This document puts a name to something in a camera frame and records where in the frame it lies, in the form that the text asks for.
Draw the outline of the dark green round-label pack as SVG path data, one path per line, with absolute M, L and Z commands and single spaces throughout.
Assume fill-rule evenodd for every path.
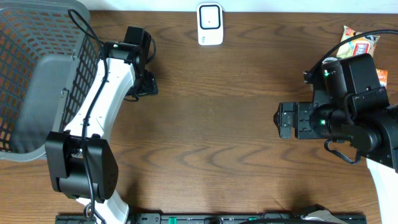
M 339 60 L 338 57 L 327 57 L 322 61 L 322 64 L 332 63 L 338 60 Z

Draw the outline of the orange tissue pack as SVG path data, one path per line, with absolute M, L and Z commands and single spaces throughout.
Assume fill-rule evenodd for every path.
M 377 72 L 377 76 L 378 76 L 380 85 L 387 87 L 388 71 L 377 68 L 376 72 Z

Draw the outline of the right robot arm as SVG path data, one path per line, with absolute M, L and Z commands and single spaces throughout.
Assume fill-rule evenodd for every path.
M 308 82 L 311 102 L 283 102 L 274 114 L 282 139 L 324 139 L 349 164 L 366 159 L 381 220 L 397 223 L 397 105 L 391 105 L 369 54 L 322 63 Z

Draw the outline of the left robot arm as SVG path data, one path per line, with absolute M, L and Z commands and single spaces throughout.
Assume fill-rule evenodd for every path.
M 63 131 L 52 131 L 45 151 L 52 188 L 84 205 L 83 218 L 95 223 L 126 223 L 129 205 L 119 196 L 119 169 L 109 146 L 123 101 L 158 94 L 146 69 L 154 58 L 151 35 L 128 27 L 122 42 L 105 42 L 95 80 L 76 116 Z

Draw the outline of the large beige snack bag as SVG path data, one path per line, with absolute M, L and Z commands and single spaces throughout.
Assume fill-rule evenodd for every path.
M 379 39 L 379 35 L 367 35 L 365 37 L 352 40 L 339 47 L 336 57 L 342 59 L 361 54 L 370 54 L 373 56 Z

